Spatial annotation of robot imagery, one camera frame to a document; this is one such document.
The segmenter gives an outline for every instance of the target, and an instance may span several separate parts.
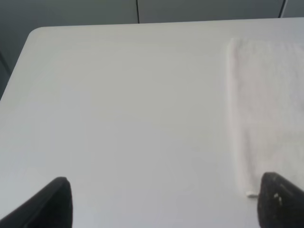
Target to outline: white table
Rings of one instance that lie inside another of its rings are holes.
[[[256,228],[225,106],[231,38],[301,42],[304,19],[39,28],[0,102],[0,216],[57,176],[74,228]]]

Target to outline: white towel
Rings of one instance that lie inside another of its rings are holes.
[[[304,45],[233,40],[227,82],[240,190],[266,171],[304,189]]]

